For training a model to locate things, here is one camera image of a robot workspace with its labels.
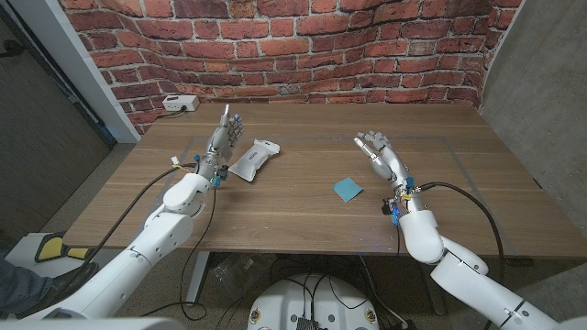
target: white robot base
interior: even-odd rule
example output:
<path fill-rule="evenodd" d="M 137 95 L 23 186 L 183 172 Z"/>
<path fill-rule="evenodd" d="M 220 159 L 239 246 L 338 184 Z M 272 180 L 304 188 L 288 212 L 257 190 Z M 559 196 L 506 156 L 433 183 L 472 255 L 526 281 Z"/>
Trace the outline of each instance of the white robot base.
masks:
<path fill-rule="evenodd" d="M 308 290 L 300 285 L 304 283 Z M 315 296 L 314 320 L 319 329 L 379 329 L 373 304 L 359 290 L 341 279 L 322 274 L 298 274 L 273 284 L 250 308 L 247 329 L 314 329 L 309 321 L 312 318 L 309 292 Z"/>

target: person's leg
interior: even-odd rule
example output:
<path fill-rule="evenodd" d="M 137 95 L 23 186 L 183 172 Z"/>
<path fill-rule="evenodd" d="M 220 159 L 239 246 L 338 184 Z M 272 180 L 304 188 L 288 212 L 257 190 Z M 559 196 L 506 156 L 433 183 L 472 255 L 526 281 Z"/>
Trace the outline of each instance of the person's leg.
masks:
<path fill-rule="evenodd" d="M 47 294 L 52 281 L 0 256 L 0 311 L 18 314 L 30 309 Z"/>

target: red brick wall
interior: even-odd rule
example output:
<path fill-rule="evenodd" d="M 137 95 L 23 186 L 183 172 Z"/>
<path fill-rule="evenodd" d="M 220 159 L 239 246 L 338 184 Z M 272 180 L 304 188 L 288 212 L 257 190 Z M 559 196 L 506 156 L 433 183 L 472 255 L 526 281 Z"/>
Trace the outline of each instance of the red brick wall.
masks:
<path fill-rule="evenodd" d="M 61 0 L 144 133 L 166 94 L 202 102 L 459 103 L 521 0 Z"/>

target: door frame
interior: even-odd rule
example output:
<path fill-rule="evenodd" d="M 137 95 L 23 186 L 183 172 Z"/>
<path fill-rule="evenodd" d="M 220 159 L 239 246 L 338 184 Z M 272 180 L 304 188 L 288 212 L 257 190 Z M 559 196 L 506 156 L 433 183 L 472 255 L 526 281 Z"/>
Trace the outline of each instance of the door frame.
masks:
<path fill-rule="evenodd" d="M 63 72 L 63 77 L 59 78 L 69 81 L 73 90 L 79 94 L 81 102 L 78 106 L 87 105 L 86 109 L 93 110 L 84 111 L 85 116 L 89 116 L 95 123 L 104 123 L 118 143 L 137 143 L 140 140 L 140 134 L 128 119 L 57 0 L 0 0 L 0 6 L 50 66 L 51 60 L 43 55 L 43 49 L 46 50 L 57 67 L 52 69 L 57 73 Z"/>

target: gray door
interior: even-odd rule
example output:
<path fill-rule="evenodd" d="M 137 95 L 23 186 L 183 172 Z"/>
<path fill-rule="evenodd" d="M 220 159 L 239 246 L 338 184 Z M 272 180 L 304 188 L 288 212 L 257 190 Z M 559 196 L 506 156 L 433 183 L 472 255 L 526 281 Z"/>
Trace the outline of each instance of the gray door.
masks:
<path fill-rule="evenodd" d="M 4 41 L 18 40 L 0 20 Z M 0 240 L 39 231 L 109 149 L 28 50 L 0 58 Z"/>

